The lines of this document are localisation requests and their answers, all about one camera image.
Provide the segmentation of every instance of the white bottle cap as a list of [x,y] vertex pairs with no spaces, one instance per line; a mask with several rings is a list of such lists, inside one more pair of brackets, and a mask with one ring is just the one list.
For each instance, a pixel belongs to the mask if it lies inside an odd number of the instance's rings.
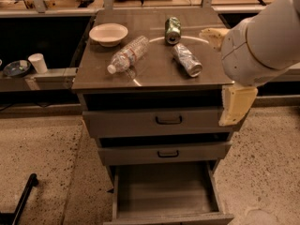
[[107,70],[111,73],[114,74],[116,72],[115,66],[113,64],[110,64],[107,66]]

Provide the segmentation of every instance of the black metal stand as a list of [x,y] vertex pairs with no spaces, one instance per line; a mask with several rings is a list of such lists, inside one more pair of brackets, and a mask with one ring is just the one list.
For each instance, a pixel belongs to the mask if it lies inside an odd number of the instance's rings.
[[22,196],[19,199],[18,205],[14,213],[1,213],[0,212],[0,224],[1,225],[17,225],[22,214],[22,211],[26,205],[27,199],[31,192],[32,187],[38,184],[37,175],[32,173],[29,176],[25,189],[22,192]]

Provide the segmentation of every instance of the white paper cup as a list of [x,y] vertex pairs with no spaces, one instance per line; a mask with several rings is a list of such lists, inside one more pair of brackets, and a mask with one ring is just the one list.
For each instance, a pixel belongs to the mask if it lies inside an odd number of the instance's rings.
[[37,73],[45,73],[48,71],[43,54],[32,54],[28,57],[28,60],[34,66]]

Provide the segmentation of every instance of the floor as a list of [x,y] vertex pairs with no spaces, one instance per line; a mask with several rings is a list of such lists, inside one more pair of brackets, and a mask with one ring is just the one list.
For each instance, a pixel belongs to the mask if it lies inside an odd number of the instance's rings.
[[[254,107],[215,173],[230,225],[298,225],[299,106]],[[31,173],[26,224],[102,224],[112,187],[78,105],[12,106],[0,112],[0,211],[12,212]]]

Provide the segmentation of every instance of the plastic bottle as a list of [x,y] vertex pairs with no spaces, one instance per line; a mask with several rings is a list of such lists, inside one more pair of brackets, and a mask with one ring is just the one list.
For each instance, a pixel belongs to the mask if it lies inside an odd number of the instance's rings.
[[111,63],[107,66],[111,74],[115,72],[124,72],[143,57],[149,45],[149,39],[145,36],[139,36],[130,41],[128,45],[112,56]]

